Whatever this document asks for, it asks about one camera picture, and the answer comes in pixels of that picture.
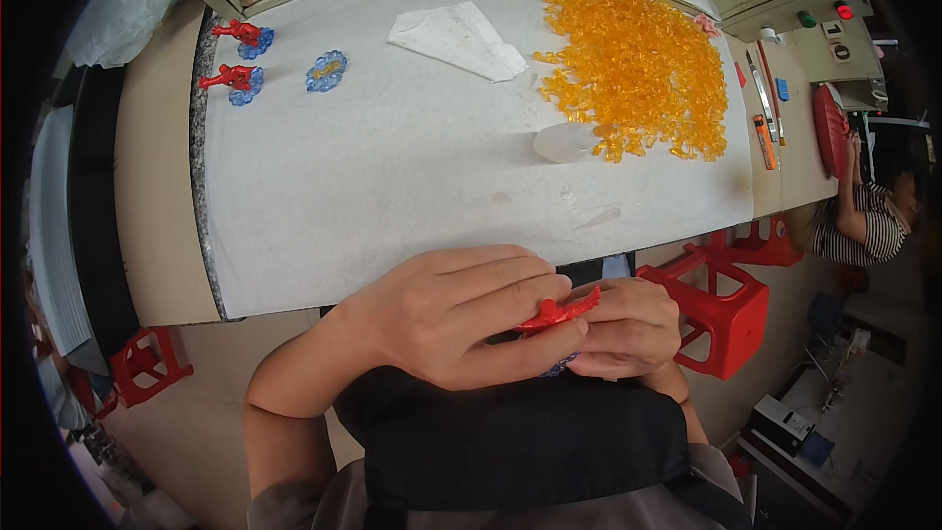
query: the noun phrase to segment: floor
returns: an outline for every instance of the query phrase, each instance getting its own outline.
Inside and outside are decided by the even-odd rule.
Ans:
[[[705,242],[702,238],[688,241]],[[665,264],[682,253],[686,242],[640,251],[637,265]],[[817,291],[832,290],[837,279],[837,265],[812,255],[790,268],[743,268],[771,289],[762,347],[727,381],[686,371],[704,430],[721,447],[735,437],[759,398],[774,393],[801,359],[808,302]],[[720,294],[725,292],[721,286]],[[193,376],[147,403],[118,407],[105,419],[105,428],[201,527],[245,528],[249,487],[241,423],[243,394],[258,362],[317,319],[317,311],[312,310],[179,328],[174,347],[182,363],[194,366]],[[694,358],[703,350],[696,344],[689,347]],[[363,455],[363,448],[333,412],[328,414],[328,427],[338,467]]]

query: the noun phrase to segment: orange box cutter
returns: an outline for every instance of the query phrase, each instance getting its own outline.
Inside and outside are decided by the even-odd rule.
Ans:
[[[778,166],[778,160],[775,159],[775,149],[771,145],[771,135],[769,135],[769,126],[766,125],[765,117],[758,114],[753,117],[753,123],[756,124],[756,133],[759,135],[759,145],[762,147],[766,169],[774,170]]]

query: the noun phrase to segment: red dragon figurine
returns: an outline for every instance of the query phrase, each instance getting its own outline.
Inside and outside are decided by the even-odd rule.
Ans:
[[[200,78],[200,88],[206,89],[215,84],[226,84],[231,86],[233,90],[251,90],[252,85],[249,83],[249,78],[252,77],[252,71],[255,69],[255,66],[248,67],[245,65],[234,65],[229,67],[228,65],[220,65],[218,76],[213,78],[206,78],[203,76]]]
[[[213,25],[209,32],[214,35],[231,35],[247,46],[258,47],[258,38],[262,36],[262,29],[252,23],[239,23],[237,18],[229,21],[229,27]]]
[[[524,338],[528,338],[533,334],[542,332],[551,325],[561,324],[587,312],[598,305],[601,298],[602,290],[595,287],[582,301],[573,301],[563,306],[557,305],[552,299],[544,299],[540,304],[540,312],[537,316],[517,325],[513,330],[523,332]]]

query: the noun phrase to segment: striped shirt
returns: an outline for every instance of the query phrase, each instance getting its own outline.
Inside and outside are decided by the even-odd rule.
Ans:
[[[830,219],[818,223],[812,250],[836,263],[872,266],[885,263],[900,251],[909,226],[893,213],[890,191],[877,183],[854,187],[854,208],[866,218],[866,244],[852,240],[837,229]],[[828,203],[827,218],[837,215],[837,197]]]

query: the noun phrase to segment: white plastic bag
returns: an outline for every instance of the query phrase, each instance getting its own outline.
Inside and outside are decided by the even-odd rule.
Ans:
[[[125,65],[178,0],[90,0],[65,47],[76,65]]]

